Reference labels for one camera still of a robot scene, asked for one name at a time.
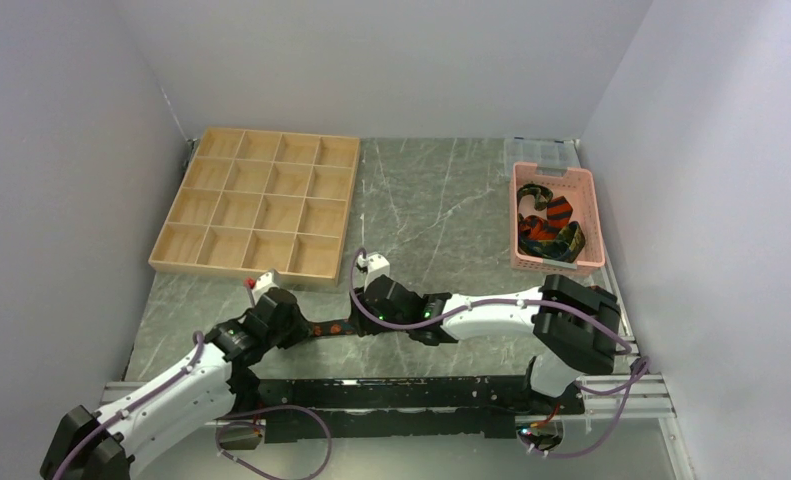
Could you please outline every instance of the wooden tray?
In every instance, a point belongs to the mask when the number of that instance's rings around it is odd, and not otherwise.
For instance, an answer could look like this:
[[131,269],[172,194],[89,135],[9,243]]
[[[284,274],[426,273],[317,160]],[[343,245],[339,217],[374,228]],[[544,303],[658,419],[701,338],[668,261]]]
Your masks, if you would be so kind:
[[149,263],[157,271],[334,285],[358,138],[208,128]]

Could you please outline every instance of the gray floor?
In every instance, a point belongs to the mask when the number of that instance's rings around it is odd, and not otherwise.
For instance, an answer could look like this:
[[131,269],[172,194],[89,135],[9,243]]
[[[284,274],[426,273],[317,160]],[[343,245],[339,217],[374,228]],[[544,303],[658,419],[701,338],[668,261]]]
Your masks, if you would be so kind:
[[[393,278],[420,293],[486,295],[542,283],[541,274],[510,268],[502,139],[368,139],[361,148],[339,285],[292,288],[307,318],[347,315],[349,263],[360,245],[383,253]],[[579,281],[611,289],[604,269]],[[247,306],[238,281],[157,274],[125,379],[156,376],[192,347],[194,330]],[[261,378],[521,374],[543,348],[523,337],[426,347],[387,333],[272,350],[254,371]]]

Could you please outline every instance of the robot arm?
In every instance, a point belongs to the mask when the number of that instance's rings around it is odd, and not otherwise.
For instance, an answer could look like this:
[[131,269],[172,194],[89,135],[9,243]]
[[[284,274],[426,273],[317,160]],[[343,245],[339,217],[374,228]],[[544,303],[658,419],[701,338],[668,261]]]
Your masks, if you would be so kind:
[[[352,288],[356,298],[349,321],[359,335],[407,330],[426,345],[486,335],[536,337],[549,351],[531,360],[526,375],[531,389],[547,397],[559,397],[581,375],[613,372],[616,343],[608,335],[618,333],[621,309],[601,288],[548,275],[541,287],[507,295],[419,296],[389,278],[382,255],[358,255],[357,264],[367,270],[364,286]],[[416,319],[424,321],[413,323]]]
[[[618,331],[619,307],[603,290],[550,275],[542,287],[507,295],[420,296],[388,277],[389,263],[381,255],[358,266],[367,275],[362,287],[352,288],[347,322],[358,335],[407,330],[426,345],[484,335],[535,336],[549,353],[532,359],[525,377],[531,394],[552,405],[580,375],[612,373],[615,343],[599,330]],[[130,479],[204,423],[258,407],[260,381],[249,367],[271,348],[313,338],[315,324],[301,314],[296,298],[277,285],[273,272],[260,277],[249,293],[252,308],[216,325],[203,344],[165,373],[94,414],[83,407],[69,412],[45,457],[42,478]],[[537,305],[546,300],[548,306]],[[564,309],[594,316],[601,326],[575,319]],[[425,325],[412,323],[417,319]],[[70,455],[80,444],[77,455]]]

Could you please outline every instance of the white enclosure wall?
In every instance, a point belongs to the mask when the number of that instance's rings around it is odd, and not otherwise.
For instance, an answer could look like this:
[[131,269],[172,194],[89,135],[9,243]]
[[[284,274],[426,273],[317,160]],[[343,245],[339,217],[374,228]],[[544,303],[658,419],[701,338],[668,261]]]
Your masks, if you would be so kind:
[[699,477],[791,479],[791,1],[655,1],[582,146]]
[[577,138],[651,0],[117,0],[186,135]]
[[126,365],[185,143],[106,0],[0,0],[0,479]]

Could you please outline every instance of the pink basket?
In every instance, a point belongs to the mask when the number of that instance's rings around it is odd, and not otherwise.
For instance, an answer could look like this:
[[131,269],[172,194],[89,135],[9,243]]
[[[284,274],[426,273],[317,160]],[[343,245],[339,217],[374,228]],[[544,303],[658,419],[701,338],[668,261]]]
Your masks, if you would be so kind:
[[[575,263],[558,262],[539,257],[531,257],[519,252],[518,220],[521,212],[527,217],[533,215],[533,198],[522,199],[516,205],[516,191],[526,184],[535,183],[548,187],[554,198],[564,196],[572,205],[572,219],[580,223],[586,236],[586,246]],[[604,266],[604,242],[601,238],[601,222],[598,220],[598,204],[595,199],[595,184],[592,173],[582,168],[537,168],[535,163],[519,162],[513,166],[510,179],[510,265],[520,270],[537,270],[543,273],[564,275],[590,275]]]

